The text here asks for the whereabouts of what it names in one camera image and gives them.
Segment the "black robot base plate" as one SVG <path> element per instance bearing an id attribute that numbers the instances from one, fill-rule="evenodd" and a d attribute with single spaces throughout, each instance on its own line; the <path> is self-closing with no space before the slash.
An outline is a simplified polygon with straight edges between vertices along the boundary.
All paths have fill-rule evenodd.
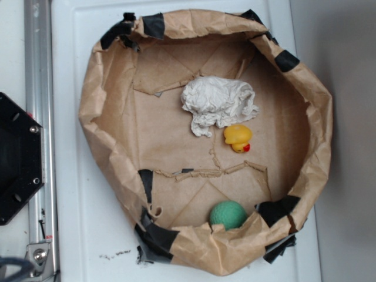
<path id="1" fill-rule="evenodd" d="M 43 184 L 42 127 L 1 93 L 1 225 L 7 225 Z"/>

